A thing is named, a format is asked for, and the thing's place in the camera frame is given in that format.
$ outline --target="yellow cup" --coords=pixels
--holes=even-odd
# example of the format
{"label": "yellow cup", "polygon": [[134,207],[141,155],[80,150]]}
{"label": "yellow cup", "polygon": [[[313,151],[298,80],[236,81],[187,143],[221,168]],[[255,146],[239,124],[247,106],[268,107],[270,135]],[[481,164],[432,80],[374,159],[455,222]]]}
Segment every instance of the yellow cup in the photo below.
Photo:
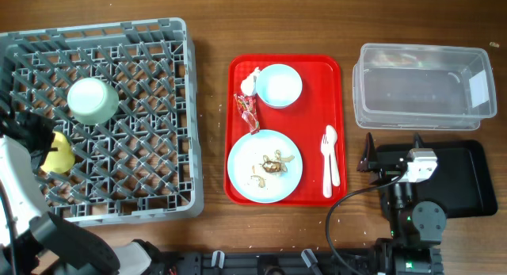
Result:
{"label": "yellow cup", "polygon": [[40,167],[42,171],[55,172],[63,174],[70,170],[74,165],[76,158],[72,153],[72,148],[67,141],[66,136],[62,132],[54,132],[55,140],[51,144],[51,148],[57,148],[57,151],[50,151],[46,157],[46,161]]}

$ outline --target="red wrapper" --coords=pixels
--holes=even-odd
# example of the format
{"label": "red wrapper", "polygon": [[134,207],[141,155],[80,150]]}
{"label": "red wrapper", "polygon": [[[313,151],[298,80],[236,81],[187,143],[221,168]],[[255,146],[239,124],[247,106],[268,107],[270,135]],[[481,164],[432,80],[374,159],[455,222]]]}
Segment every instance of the red wrapper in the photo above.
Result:
{"label": "red wrapper", "polygon": [[246,121],[250,128],[250,133],[255,134],[259,132],[259,120],[257,120],[257,106],[255,96],[243,96],[234,94],[236,105],[238,105],[238,111],[241,118]]}

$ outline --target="white plate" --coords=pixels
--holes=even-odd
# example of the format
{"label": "white plate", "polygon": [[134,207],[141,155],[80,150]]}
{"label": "white plate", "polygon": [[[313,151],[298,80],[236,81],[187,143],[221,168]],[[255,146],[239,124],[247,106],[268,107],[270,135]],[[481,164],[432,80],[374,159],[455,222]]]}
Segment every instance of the white plate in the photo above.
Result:
{"label": "white plate", "polygon": [[[280,173],[279,177],[267,174],[260,168],[262,157],[268,155],[271,159],[275,150],[280,150],[282,157],[294,155],[294,159],[285,163],[287,172]],[[256,173],[265,178],[265,187],[259,187],[258,180],[252,179]],[[227,160],[227,172],[232,185],[248,200],[268,204],[283,200],[290,195],[301,180],[303,173],[303,160],[298,147],[279,132],[262,129],[258,133],[246,134],[232,147]]]}
{"label": "white plate", "polygon": [[298,72],[283,64],[264,68],[255,81],[261,100],[274,109],[282,109],[298,99],[303,90],[303,81]]}

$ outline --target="wooden table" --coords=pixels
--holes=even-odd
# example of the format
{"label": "wooden table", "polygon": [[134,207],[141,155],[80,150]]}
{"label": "wooden table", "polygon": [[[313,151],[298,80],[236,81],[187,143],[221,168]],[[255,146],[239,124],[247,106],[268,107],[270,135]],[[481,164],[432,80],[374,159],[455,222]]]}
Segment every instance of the wooden table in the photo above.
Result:
{"label": "wooden table", "polygon": [[[244,53],[327,54],[342,69],[349,191],[367,186],[355,171],[366,130],[355,122],[352,69],[368,42],[438,44],[487,50],[498,114],[474,132],[422,132],[425,141],[476,139],[486,150],[498,200],[495,216],[449,220],[440,246],[446,274],[500,274],[507,268],[506,0],[0,0],[0,32],[182,17],[196,46],[203,151],[204,212],[195,219],[92,227],[112,246],[133,239],[162,250],[226,252],[328,250],[327,208],[243,207],[223,192],[227,68]],[[499,43],[499,48],[490,42]],[[410,142],[410,131],[374,131],[376,144]],[[358,196],[334,215],[338,246],[370,246],[388,237],[376,193]],[[45,256],[46,266],[52,256]]]}

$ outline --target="gray dish rack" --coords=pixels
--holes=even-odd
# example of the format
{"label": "gray dish rack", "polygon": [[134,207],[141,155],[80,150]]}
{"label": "gray dish rack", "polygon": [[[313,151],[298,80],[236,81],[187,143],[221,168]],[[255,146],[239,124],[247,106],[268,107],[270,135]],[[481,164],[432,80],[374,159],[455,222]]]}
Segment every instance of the gray dish rack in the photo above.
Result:
{"label": "gray dish rack", "polygon": [[[56,121],[67,174],[34,171],[51,210],[80,226],[194,217],[204,208],[194,45],[180,18],[0,34],[2,89]],[[99,78],[120,96],[104,124],[78,123],[70,86]]]}

